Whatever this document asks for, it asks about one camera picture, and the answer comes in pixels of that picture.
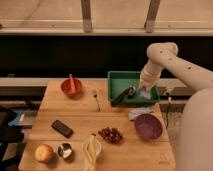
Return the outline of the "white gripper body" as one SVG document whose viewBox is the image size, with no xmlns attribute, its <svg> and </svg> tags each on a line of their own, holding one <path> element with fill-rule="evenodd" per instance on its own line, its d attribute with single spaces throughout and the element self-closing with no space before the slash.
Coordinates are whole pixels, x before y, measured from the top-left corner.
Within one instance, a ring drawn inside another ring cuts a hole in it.
<svg viewBox="0 0 213 171">
<path fill-rule="evenodd" d="M 144 81 L 147 90 L 150 90 L 159 80 L 163 67 L 154 63 L 148 62 L 140 73 L 140 80 Z"/>
</svg>

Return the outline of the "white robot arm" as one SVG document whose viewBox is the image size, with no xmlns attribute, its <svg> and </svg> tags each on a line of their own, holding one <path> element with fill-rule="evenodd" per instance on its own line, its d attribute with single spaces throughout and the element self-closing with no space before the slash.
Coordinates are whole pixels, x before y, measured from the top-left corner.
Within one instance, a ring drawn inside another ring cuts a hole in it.
<svg viewBox="0 0 213 171">
<path fill-rule="evenodd" d="M 176 171 L 213 171 L 213 71 L 177 56 L 173 42 L 153 43 L 141 71 L 139 87 L 149 91 L 167 69 L 195 93 L 181 117 Z"/>
</svg>

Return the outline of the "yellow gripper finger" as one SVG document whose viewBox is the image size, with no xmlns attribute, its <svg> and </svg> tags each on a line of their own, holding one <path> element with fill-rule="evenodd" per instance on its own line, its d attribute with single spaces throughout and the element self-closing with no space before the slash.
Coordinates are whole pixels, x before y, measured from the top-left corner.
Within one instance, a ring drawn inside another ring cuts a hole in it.
<svg viewBox="0 0 213 171">
<path fill-rule="evenodd" d="M 156 94 L 156 92 L 157 92 L 157 86 L 155 85 L 155 86 L 153 86 L 152 88 L 151 88 L 151 94 L 153 95 L 153 94 Z"/>
<path fill-rule="evenodd" d="M 140 89 L 140 90 L 143 90 L 144 87 L 145 87 L 144 81 L 143 81 L 143 80 L 140 80 L 140 81 L 139 81 L 139 89 Z"/>
</svg>

